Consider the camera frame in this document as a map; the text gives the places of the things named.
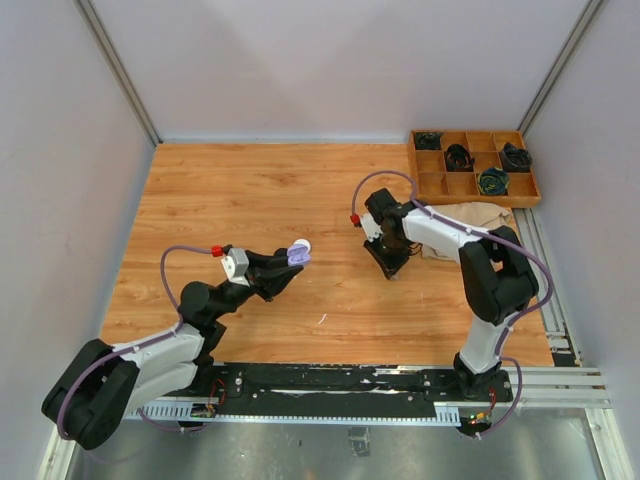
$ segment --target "beige cloth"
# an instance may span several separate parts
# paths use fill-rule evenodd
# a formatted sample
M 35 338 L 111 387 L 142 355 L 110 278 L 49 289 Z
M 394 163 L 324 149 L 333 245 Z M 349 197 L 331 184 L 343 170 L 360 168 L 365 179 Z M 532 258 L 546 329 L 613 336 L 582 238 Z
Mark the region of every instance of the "beige cloth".
M 456 205 L 432 205 L 438 213 L 464 222 L 474 227 L 484 227 L 492 230 L 506 225 L 511 220 L 511 212 L 493 203 L 470 202 Z M 453 260 L 442 252 L 438 252 L 427 245 L 422 246 L 422 258 L 438 258 Z

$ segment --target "purple object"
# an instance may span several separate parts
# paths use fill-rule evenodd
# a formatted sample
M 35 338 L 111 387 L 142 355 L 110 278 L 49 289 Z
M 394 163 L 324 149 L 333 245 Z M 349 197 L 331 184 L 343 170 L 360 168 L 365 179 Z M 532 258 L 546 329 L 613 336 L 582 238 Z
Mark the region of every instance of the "purple object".
M 301 243 L 294 243 L 287 249 L 287 256 L 293 257 L 296 255 L 304 255 L 309 253 L 309 249 L 306 245 L 302 245 Z
M 309 262 L 311 262 L 311 255 L 309 255 L 308 253 L 301 253 L 300 255 L 289 255 L 288 259 L 290 267 L 293 267 L 294 265 L 306 266 L 309 265 Z

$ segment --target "red cap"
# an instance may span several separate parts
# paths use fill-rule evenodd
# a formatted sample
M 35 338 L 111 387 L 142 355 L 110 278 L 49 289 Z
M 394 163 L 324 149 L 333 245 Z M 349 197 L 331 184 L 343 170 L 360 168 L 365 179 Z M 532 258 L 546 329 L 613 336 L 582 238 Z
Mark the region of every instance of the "red cap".
M 213 247 L 211 247 L 211 255 L 213 255 L 214 257 L 223 256 L 224 252 L 222 251 L 222 245 L 214 245 Z

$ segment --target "red connector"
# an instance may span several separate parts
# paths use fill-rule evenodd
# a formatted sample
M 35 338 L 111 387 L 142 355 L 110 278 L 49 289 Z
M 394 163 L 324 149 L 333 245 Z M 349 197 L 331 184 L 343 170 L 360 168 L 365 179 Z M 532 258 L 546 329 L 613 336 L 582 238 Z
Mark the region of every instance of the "red connector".
M 351 219 L 351 223 L 353 223 L 354 227 L 361 227 L 362 226 L 362 224 L 360 223 L 360 216 L 357 213 L 354 213 L 349 218 Z
M 222 250 L 222 245 L 214 245 L 211 247 L 211 255 L 214 257 L 221 257 L 224 255 L 224 251 Z

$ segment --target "metal corner post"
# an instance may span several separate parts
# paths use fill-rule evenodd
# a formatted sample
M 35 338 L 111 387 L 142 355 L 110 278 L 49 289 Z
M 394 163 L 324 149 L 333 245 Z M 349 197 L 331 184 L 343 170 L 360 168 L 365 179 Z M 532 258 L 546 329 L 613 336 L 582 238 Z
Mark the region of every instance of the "metal corner post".
M 562 46 L 560 53 L 556 57 L 553 66 L 549 70 L 544 82 L 540 86 L 540 89 L 536 93 L 536 96 L 531 102 L 527 113 L 524 115 L 524 118 L 520 122 L 520 126 L 518 130 L 522 132 L 522 135 L 526 136 L 529 133 L 529 130 L 533 126 L 534 121 L 538 117 L 538 114 L 542 110 L 542 107 L 545 105 L 549 95 L 553 91 L 553 88 L 556 86 L 558 79 L 564 72 L 566 66 L 569 64 L 569 61 L 573 58 L 573 55 L 577 51 L 578 47 L 582 43 L 586 33 L 589 31 L 590 27 L 593 25 L 594 20 L 598 16 L 598 14 L 602 11 L 602 7 L 607 3 L 607 0 L 588 0 L 585 5 L 580 17 L 576 21 L 571 33 L 569 33 L 569 37 L 567 41 Z
M 98 48 L 100 48 L 105 61 L 109 65 L 113 76 L 120 85 L 122 93 L 124 93 L 124 96 L 127 98 L 127 101 L 140 122 L 140 125 L 149 137 L 149 141 L 151 141 L 154 147 L 162 143 L 162 139 L 153 125 L 147 110 L 144 108 L 142 100 L 140 100 L 140 96 L 133 86 L 133 83 L 125 70 L 123 63 L 118 56 L 118 52 L 113 46 L 113 42 L 111 41 L 111 38 L 109 38 L 109 34 L 107 33 L 97 10 L 93 6 L 93 3 L 91 0 L 74 0 L 74 3 L 78 7 L 80 15 L 85 20 L 87 27 L 91 31 L 91 34 L 93 35 Z

